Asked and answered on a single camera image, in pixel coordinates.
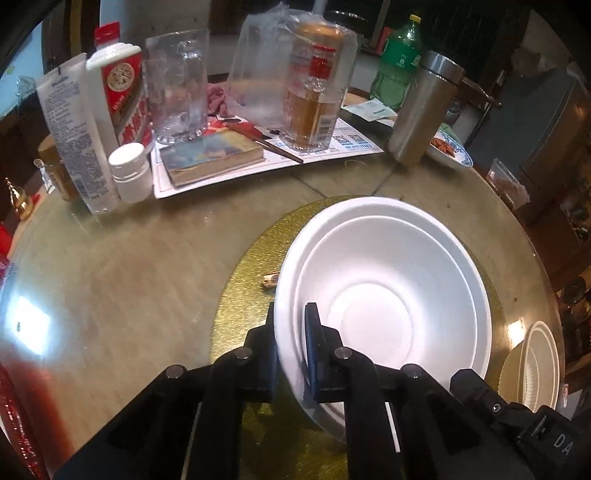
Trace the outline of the large white foam bowl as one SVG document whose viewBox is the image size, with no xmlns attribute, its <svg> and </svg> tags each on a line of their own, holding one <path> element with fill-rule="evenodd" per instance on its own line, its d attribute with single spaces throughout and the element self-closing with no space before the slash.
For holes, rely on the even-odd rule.
<svg viewBox="0 0 591 480">
<path fill-rule="evenodd" d="M 304 225 L 280 267 L 273 317 L 281 368 L 301 409 L 344 440 L 342 404 L 311 396 L 308 304 L 342 344 L 377 365 L 417 364 L 442 385 L 462 369 L 488 370 L 492 319 L 481 275 L 443 223 L 408 203 L 384 197 L 335 203 Z"/>
</svg>

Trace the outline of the gold round placemat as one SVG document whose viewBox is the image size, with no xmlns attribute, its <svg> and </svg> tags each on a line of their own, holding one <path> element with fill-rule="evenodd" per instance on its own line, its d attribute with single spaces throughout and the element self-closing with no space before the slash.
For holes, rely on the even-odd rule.
<svg viewBox="0 0 591 480">
<path fill-rule="evenodd" d="M 243 344 L 247 331 L 266 322 L 273 290 L 263 274 L 279 269 L 305 223 L 345 196 L 322 199 L 283 216 L 252 243 L 226 283 L 214 317 L 211 360 Z M 242 479 L 346 479 L 346 448 L 301 410 L 283 374 L 270 404 L 246 404 L 240 438 Z"/>
</svg>

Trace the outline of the red scalloped glass plate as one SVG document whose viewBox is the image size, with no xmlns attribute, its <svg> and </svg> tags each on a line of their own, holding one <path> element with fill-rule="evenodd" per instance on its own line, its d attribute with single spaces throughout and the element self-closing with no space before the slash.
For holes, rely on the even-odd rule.
<svg viewBox="0 0 591 480">
<path fill-rule="evenodd" d="M 41 448 L 10 375 L 1 367 L 1 420 L 8 441 L 34 479 L 49 479 Z"/>
</svg>

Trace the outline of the clear plastic container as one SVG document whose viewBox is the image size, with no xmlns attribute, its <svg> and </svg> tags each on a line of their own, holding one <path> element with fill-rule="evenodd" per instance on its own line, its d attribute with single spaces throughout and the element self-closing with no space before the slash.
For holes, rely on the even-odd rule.
<svg viewBox="0 0 591 480">
<path fill-rule="evenodd" d="M 525 186 L 497 158 L 490 166 L 486 181 L 512 211 L 530 202 L 530 196 Z"/>
</svg>

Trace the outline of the small white pill bottle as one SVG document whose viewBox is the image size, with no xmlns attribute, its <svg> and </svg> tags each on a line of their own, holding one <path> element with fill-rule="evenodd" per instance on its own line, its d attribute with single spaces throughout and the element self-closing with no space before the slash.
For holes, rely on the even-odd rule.
<svg viewBox="0 0 591 480">
<path fill-rule="evenodd" d="M 150 164 L 141 143 L 128 143 L 115 149 L 108 157 L 108 165 L 124 203 L 135 204 L 152 193 Z"/>
</svg>

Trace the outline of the blue white snack dish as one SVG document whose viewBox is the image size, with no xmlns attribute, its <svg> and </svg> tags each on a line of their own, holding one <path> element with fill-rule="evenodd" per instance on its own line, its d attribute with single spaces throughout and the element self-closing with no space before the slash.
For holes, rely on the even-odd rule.
<svg viewBox="0 0 591 480">
<path fill-rule="evenodd" d="M 452 130 L 441 125 L 432 138 L 426 155 L 439 164 L 454 170 L 474 167 L 474 162 L 464 146 L 451 135 Z"/>
</svg>

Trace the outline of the printed paper sheet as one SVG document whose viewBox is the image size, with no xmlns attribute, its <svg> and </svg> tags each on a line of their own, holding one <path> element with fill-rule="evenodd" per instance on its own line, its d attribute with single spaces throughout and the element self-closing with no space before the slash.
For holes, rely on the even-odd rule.
<svg viewBox="0 0 591 480">
<path fill-rule="evenodd" d="M 156 199 L 164 199 L 209 185 L 228 182 L 230 180 L 252 176 L 267 171 L 300 166 L 300 163 L 287 158 L 284 155 L 286 153 L 297 156 L 297 158 L 300 158 L 301 161 L 303 161 L 304 165 L 308 165 L 322 161 L 353 158 L 356 156 L 384 152 L 384 150 L 376 143 L 342 119 L 338 119 L 335 123 L 335 131 L 332 133 L 332 139 L 331 143 L 329 143 L 328 150 L 312 153 L 298 152 L 288 148 L 279 138 L 271 139 L 270 143 L 279 147 L 280 153 L 273 153 L 266 150 L 263 153 L 263 161 L 260 161 L 259 163 L 240 167 L 229 173 L 219 173 L 214 175 L 211 179 L 197 180 L 181 187 L 174 187 L 172 185 L 169 175 L 165 171 L 164 165 L 160 159 L 159 150 L 161 149 L 161 146 L 157 145 L 150 154 L 153 196 Z"/>
</svg>

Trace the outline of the wooden chopstick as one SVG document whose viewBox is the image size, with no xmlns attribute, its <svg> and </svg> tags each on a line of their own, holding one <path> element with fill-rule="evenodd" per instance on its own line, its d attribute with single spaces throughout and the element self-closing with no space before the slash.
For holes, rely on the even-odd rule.
<svg viewBox="0 0 591 480">
<path fill-rule="evenodd" d="M 283 149 L 280 149 L 279 147 L 276 147 L 276 145 L 271 144 L 270 141 L 267 141 L 266 139 L 263 139 L 263 136 L 262 135 L 256 134 L 252 130 L 249 130 L 249 129 L 246 129 L 245 127 L 240 126 L 238 123 L 228 123 L 228 122 L 225 122 L 224 123 L 224 126 L 226 128 L 228 128 L 229 130 L 231 130 L 231 131 L 235 131 L 236 133 L 242 134 L 246 138 L 249 138 L 249 140 L 252 140 L 252 142 L 254 142 L 254 143 L 259 144 L 260 146 L 262 146 L 264 150 L 273 152 L 276 155 L 280 155 L 280 156 L 286 157 L 287 159 L 290 159 L 291 161 L 297 162 L 298 164 L 304 163 L 304 160 L 303 159 L 298 158 L 294 154 L 288 153 L 286 150 L 283 150 Z"/>
</svg>

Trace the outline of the brown lidded jar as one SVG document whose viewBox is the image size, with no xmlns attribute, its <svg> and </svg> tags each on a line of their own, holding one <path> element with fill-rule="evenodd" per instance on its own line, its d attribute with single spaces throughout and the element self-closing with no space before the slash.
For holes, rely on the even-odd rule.
<svg viewBox="0 0 591 480">
<path fill-rule="evenodd" d="M 65 164 L 61 160 L 55 141 L 51 134 L 47 135 L 38 145 L 39 159 L 49 176 L 53 186 L 65 201 L 74 201 L 79 195 Z"/>
</svg>

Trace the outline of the stainless steel thermos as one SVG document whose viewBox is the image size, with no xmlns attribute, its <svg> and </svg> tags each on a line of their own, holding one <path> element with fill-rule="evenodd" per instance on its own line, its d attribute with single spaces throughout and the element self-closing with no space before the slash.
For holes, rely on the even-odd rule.
<svg viewBox="0 0 591 480">
<path fill-rule="evenodd" d="M 388 151 L 398 163 L 418 164 L 450 107 L 465 70 L 432 50 L 423 53 L 394 122 Z"/>
</svg>

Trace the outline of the clear liquor bottle red cap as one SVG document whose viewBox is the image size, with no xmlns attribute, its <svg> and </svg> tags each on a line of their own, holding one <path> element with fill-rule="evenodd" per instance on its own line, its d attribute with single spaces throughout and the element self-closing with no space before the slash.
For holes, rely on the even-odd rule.
<svg viewBox="0 0 591 480">
<path fill-rule="evenodd" d="M 311 46 L 304 72 L 290 82 L 283 103 L 283 141 L 301 152 L 327 150 L 339 114 L 338 89 L 332 83 L 337 50 Z"/>
</svg>

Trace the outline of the white lotion tube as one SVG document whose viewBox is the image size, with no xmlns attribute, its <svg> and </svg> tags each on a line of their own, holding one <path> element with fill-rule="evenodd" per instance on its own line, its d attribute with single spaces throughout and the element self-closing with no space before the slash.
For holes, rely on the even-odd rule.
<svg viewBox="0 0 591 480">
<path fill-rule="evenodd" d="M 36 81 L 46 125 L 74 186 L 88 210 L 103 214 L 118 205 L 118 193 L 90 108 L 87 55 L 80 53 Z"/>
</svg>

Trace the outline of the white red liquor bottle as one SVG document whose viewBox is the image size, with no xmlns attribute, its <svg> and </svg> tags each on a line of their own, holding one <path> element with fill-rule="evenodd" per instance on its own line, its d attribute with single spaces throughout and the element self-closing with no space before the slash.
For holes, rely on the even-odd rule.
<svg viewBox="0 0 591 480">
<path fill-rule="evenodd" d="M 149 147 L 148 101 L 139 46 L 120 40 L 120 25 L 94 30 L 95 52 L 86 60 L 90 109 L 106 155 L 129 143 Z"/>
</svg>

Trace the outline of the clear glass mug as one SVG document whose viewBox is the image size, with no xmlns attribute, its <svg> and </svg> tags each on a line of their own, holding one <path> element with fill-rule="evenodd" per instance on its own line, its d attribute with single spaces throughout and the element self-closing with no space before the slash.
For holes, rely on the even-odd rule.
<svg viewBox="0 0 591 480">
<path fill-rule="evenodd" d="M 144 48 L 150 120 L 163 145 L 191 141 L 207 129 L 209 30 L 185 30 L 150 37 Z"/>
</svg>

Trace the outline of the green plastic bottle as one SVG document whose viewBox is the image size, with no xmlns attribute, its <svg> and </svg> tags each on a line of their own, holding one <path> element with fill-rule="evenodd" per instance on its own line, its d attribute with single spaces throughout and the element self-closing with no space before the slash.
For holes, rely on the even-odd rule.
<svg viewBox="0 0 591 480">
<path fill-rule="evenodd" d="M 388 35 L 370 86 L 370 98 L 379 99 L 394 111 L 400 109 L 419 66 L 423 51 L 420 24 L 421 18 L 411 14 L 404 26 Z"/>
</svg>

